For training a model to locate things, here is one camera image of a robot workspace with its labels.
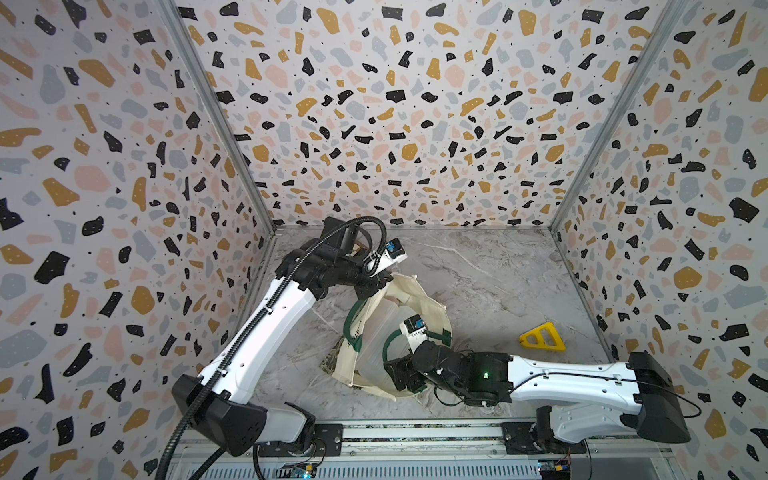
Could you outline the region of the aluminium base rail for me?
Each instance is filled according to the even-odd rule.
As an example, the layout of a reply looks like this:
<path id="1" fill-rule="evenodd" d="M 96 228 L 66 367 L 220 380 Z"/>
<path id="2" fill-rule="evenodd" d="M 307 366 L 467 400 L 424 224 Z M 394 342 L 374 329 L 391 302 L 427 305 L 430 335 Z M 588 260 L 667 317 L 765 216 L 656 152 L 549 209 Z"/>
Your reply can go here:
<path id="1" fill-rule="evenodd" d="M 681 479 L 668 447 L 633 436 L 537 447 L 529 418 L 331 420 L 308 450 L 224 454 L 204 479 Z"/>

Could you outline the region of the aluminium corner post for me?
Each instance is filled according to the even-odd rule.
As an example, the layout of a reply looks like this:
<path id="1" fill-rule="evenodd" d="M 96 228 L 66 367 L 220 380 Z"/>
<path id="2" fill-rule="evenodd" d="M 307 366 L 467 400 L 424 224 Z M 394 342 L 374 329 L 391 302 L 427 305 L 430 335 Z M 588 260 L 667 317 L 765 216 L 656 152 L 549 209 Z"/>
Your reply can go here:
<path id="1" fill-rule="evenodd" d="M 555 235 L 555 232 L 564 224 L 569 209 L 578 198 L 580 189 L 588 182 L 589 174 L 598 163 L 613 132 L 631 108 L 634 96 L 643 85 L 644 79 L 656 61 L 667 38 L 671 35 L 676 23 L 682 17 L 686 4 L 687 1 L 683 0 L 669 0 L 664 5 L 650 38 L 645 44 L 644 50 L 641 52 L 635 67 L 628 76 L 627 82 L 617 95 L 614 106 L 609 111 L 602 126 L 597 130 L 595 141 L 588 150 L 586 159 L 578 172 L 573 176 L 573 181 L 565 194 L 565 198 L 548 227 L 552 235 Z"/>
<path id="2" fill-rule="evenodd" d="M 189 71 L 191 81 L 199 92 L 203 106 L 211 118 L 211 123 L 223 142 L 223 145 L 232 160 L 235 171 L 243 183 L 243 188 L 254 209 L 254 217 L 257 219 L 258 226 L 266 237 L 271 237 L 275 233 L 275 225 L 269 217 L 267 208 L 262 201 L 259 190 L 254 182 L 248 165 L 244 160 L 243 153 L 238 147 L 234 133 L 224 116 L 215 90 L 207 79 L 203 64 L 194 47 L 194 42 L 187 33 L 185 25 L 178 12 L 177 5 L 171 0 L 159 0 L 156 1 L 156 4 L 159 10 L 159 15 L 169 30 L 169 36 L 178 49 L 178 55 L 184 62 Z"/>

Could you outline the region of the aluminium corner post left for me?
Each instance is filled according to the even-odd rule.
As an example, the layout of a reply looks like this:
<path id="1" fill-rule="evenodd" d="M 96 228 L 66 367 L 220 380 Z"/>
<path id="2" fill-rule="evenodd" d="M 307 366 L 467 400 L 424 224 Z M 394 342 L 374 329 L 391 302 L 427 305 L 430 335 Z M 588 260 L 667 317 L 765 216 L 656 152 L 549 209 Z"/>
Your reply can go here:
<path id="1" fill-rule="evenodd" d="M 271 237 L 275 233 L 275 225 L 269 217 L 267 208 L 262 201 L 259 190 L 254 182 L 248 165 L 244 160 L 243 153 L 238 147 L 234 133 L 224 116 L 215 90 L 207 79 L 203 64 L 194 47 L 194 42 L 187 33 L 185 25 L 178 12 L 177 5 L 171 0 L 159 0 L 156 1 L 156 4 L 159 10 L 159 15 L 169 30 L 169 36 L 178 49 L 178 55 L 184 62 L 189 71 L 191 81 L 199 92 L 203 106 L 211 118 L 211 123 L 223 142 L 223 145 L 232 160 L 235 171 L 243 183 L 243 188 L 254 209 L 254 217 L 257 219 L 258 226 L 266 237 Z"/>

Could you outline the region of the cream canvas tote bag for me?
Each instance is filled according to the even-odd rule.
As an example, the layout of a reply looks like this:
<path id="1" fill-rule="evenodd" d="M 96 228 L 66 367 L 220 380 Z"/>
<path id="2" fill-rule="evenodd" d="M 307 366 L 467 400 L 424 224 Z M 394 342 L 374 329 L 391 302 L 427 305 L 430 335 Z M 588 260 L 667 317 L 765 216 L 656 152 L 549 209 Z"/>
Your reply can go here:
<path id="1" fill-rule="evenodd" d="M 343 323 L 342 337 L 322 360 L 320 368 L 340 383 L 368 394 L 399 400 L 418 394 L 421 386 L 396 386 L 385 364 L 415 351 L 404 322 L 424 321 L 426 340 L 450 346 L 452 326 L 446 307 L 430 297 L 415 276 L 399 273 L 386 287 L 355 302 Z"/>

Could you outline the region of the aluminium corner post right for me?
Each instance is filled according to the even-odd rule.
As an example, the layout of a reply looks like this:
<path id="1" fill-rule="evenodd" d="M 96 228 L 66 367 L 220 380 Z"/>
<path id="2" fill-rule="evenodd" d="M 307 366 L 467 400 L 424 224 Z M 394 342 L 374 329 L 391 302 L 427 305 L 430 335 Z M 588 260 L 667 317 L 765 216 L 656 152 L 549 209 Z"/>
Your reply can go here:
<path id="1" fill-rule="evenodd" d="M 617 95 L 614 106 L 609 111 L 602 126 L 597 130 L 595 141 L 588 150 L 586 159 L 578 172 L 573 176 L 573 181 L 565 194 L 565 198 L 548 227 L 552 235 L 555 235 L 555 232 L 564 224 L 569 209 L 578 198 L 580 189 L 588 182 L 589 174 L 598 163 L 613 132 L 631 108 L 634 96 L 643 85 L 644 79 L 656 61 L 667 38 L 671 35 L 676 23 L 682 17 L 686 4 L 687 1 L 683 0 L 669 0 L 664 5 L 650 38 L 645 44 L 644 50 L 641 52 L 635 67 L 628 76 L 627 82 Z"/>

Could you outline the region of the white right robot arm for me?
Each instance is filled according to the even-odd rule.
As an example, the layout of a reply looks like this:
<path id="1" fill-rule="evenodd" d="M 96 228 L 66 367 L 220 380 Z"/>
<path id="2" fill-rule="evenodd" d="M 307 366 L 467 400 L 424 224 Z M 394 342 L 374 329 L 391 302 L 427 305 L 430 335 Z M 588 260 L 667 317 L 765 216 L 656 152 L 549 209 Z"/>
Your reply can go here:
<path id="1" fill-rule="evenodd" d="M 457 352 L 426 340 L 401 358 L 385 359 L 384 369 L 399 391 L 432 385 L 468 407 L 538 401 L 540 443 L 625 434 L 663 444 L 691 439 L 670 375 L 645 352 L 626 362 L 583 365 Z"/>

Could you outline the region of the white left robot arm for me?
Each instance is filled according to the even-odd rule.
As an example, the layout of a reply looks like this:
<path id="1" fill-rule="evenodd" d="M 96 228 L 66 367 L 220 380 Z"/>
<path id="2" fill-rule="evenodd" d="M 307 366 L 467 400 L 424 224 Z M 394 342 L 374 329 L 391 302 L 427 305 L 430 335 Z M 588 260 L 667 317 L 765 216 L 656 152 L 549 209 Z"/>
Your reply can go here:
<path id="1" fill-rule="evenodd" d="M 282 444 L 298 453 L 313 442 L 315 417 L 288 406 L 252 403 L 258 381 L 290 330 L 334 286 L 354 287 L 365 300 L 382 290 L 388 269 L 407 257 L 397 239 L 381 254 L 349 255 L 323 243 L 306 242 L 286 255 L 248 322 L 233 341 L 196 376 L 182 375 L 172 394 L 189 428 L 220 449 L 239 456 L 255 445 Z"/>

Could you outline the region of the yellow triangular plastic piece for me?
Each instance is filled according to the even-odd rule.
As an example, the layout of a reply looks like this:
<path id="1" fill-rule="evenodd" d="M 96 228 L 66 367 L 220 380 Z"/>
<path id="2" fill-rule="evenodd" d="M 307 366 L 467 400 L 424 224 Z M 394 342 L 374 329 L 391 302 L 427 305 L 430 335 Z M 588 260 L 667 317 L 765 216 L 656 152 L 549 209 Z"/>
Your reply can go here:
<path id="1" fill-rule="evenodd" d="M 519 343 L 525 349 L 551 352 L 565 352 L 566 345 L 552 322 L 546 322 L 519 336 Z"/>

